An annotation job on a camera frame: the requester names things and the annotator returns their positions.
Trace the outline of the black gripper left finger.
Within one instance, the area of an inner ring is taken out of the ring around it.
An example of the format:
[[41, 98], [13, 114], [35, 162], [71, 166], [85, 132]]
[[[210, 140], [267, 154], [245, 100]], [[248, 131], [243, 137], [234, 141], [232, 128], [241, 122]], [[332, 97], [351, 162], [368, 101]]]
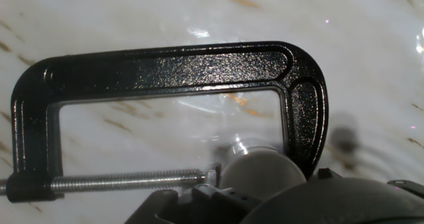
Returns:
[[186, 194], [158, 190], [125, 224], [238, 224], [262, 201], [233, 188], [199, 184]]

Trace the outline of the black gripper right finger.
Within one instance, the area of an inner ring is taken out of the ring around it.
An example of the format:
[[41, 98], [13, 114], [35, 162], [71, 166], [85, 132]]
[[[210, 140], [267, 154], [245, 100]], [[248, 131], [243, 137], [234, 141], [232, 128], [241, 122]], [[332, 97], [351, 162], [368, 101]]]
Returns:
[[[317, 178], [320, 180], [328, 178], [342, 178], [329, 168], [320, 168], [317, 171]], [[410, 180], [390, 180], [387, 184], [395, 186], [397, 189], [405, 190], [415, 196], [423, 197], [423, 185]]]

